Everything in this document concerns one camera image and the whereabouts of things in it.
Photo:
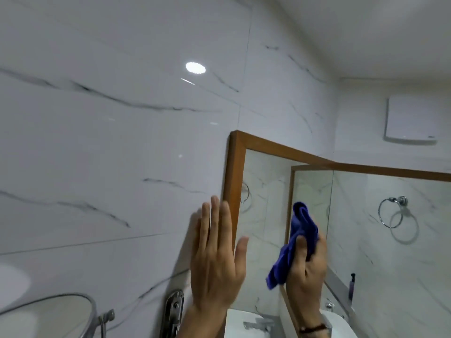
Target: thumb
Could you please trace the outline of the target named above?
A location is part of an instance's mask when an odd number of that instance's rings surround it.
[[[296,252],[293,264],[305,275],[305,260],[307,259],[307,240],[304,236],[296,238]]]
[[[241,281],[246,277],[246,252],[248,249],[249,237],[242,237],[238,241],[235,250],[235,271],[236,276]]]

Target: towel ring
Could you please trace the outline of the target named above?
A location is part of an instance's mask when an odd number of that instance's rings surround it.
[[[394,229],[395,227],[399,227],[399,226],[401,225],[402,220],[403,220],[403,215],[402,215],[402,213],[401,213],[401,219],[399,220],[399,223],[398,223],[397,225],[395,225],[394,227],[391,227],[391,226],[387,225],[386,223],[384,223],[384,221],[383,221],[382,218],[381,218],[381,206],[382,206],[382,204],[383,204],[385,201],[387,201],[387,200],[388,200],[389,202],[391,202],[391,203],[397,203],[400,209],[402,209],[403,207],[407,206],[408,201],[407,201],[407,198],[404,197],[404,196],[401,196],[401,197],[398,197],[398,198],[390,197],[390,198],[384,199],[384,200],[381,201],[381,203],[379,204],[379,209],[377,210],[377,212],[378,212],[378,214],[379,214],[379,220],[380,220],[381,223],[382,223],[383,225],[385,225],[387,228],[389,228],[389,229]]]
[[[241,203],[241,204],[244,204],[245,201],[248,200],[248,199],[249,199],[249,196],[251,195],[251,191],[250,191],[250,189],[249,189],[249,186],[248,186],[244,181],[243,181],[243,185],[241,186],[241,192],[243,192],[243,188],[244,188],[243,186],[247,187],[247,189],[248,189],[248,196],[246,197],[245,200],[243,200],[242,198],[240,198],[240,203]]]

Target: sink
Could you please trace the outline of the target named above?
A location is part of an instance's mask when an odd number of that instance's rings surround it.
[[[347,321],[338,314],[323,310],[321,310],[321,314],[326,317],[332,325],[331,338],[357,338]]]

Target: ceiling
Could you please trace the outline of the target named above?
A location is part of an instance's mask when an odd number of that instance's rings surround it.
[[[451,0],[277,0],[341,77],[451,79]]]

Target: blue cloth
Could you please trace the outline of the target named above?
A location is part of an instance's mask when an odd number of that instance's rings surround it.
[[[280,250],[279,258],[271,268],[266,284],[269,289],[277,285],[283,285],[286,282],[291,264],[295,259],[296,239],[298,236],[304,236],[307,240],[307,259],[315,252],[318,242],[318,227],[308,214],[307,206],[304,203],[295,203],[293,205],[293,217],[291,218],[290,240]]]

